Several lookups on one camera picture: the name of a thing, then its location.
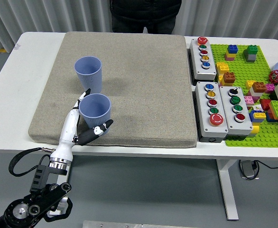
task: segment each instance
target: blue plastic cup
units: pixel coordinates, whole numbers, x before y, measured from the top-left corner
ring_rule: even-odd
[[[102,90],[102,63],[94,56],[85,56],[77,60],[74,69],[78,75],[84,91],[91,89],[91,94],[98,94]]]
[[[103,94],[90,94],[80,102],[79,111],[89,128],[93,128],[110,120],[111,101]]]

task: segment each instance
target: black cable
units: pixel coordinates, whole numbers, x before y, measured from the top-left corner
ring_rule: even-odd
[[[256,177],[257,177],[257,175],[258,175],[258,173],[259,173],[259,164],[258,164],[258,162],[256,163],[256,165],[257,165],[257,172],[255,173],[255,175],[254,175],[253,177],[247,177],[247,176],[244,174],[244,172],[243,172],[243,169],[242,169],[242,166],[241,166],[241,160],[238,161],[238,168],[239,168],[240,173],[241,173],[247,180],[250,180],[250,181],[256,179]]]
[[[14,156],[13,159],[10,161],[9,166],[8,166],[8,170],[9,170],[10,174],[15,176],[15,177],[21,177],[21,176],[24,176],[25,174],[28,174],[29,172],[33,171],[34,169],[36,169],[38,167],[38,165],[32,167],[30,170],[28,170],[26,172],[23,172],[23,173],[15,173],[14,172],[15,166],[21,160],[21,158],[23,158],[25,155],[27,155],[29,153],[32,153],[32,152],[35,152],[35,151],[40,151],[41,149],[42,149],[41,147],[28,149],[28,150],[22,151],[22,152],[18,153],[16,156]]]
[[[257,161],[257,162],[263,164],[264,166],[267,166],[269,169],[278,169],[278,167],[270,167],[270,166],[266,165],[265,163],[263,163],[263,162],[261,162],[261,161],[259,161],[259,160],[255,160],[255,161]]]

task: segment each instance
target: fabric mat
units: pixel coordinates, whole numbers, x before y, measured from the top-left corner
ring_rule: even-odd
[[[74,63],[102,61],[102,91],[114,124],[88,145],[190,148],[197,142],[185,38],[68,32],[29,127],[37,143],[58,144],[65,117],[84,92]],[[88,129],[81,117],[78,133]]]

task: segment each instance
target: pink lego brick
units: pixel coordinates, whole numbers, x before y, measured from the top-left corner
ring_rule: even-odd
[[[228,58],[226,55],[224,55],[225,61],[234,61],[235,58]]]
[[[254,105],[254,100],[251,96],[244,96],[244,101],[247,107],[252,107]]]
[[[267,88],[267,90],[265,91],[265,93],[271,94],[275,89],[275,85],[274,84],[266,84],[266,88]]]

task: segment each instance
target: blue lego brick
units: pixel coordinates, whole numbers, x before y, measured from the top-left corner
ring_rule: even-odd
[[[229,45],[229,46],[228,46],[228,52],[229,52],[230,54],[237,54],[237,52],[238,52],[238,47],[237,47],[237,45]]]
[[[261,122],[263,122],[264,119],[256,119],[256,118],[254,118],[254,113],[263,113],[263,111],[258,111],[258,110],[250,111],[249,116],[250,116],[251,122],[254,122],[254,123],[261,123]]]
[[[266,116],[267,116],[267,121],[268,121],[268,122],[278,122],[278,120],[271,119],[271,118],[269,117],[268,112],[266,112]]]

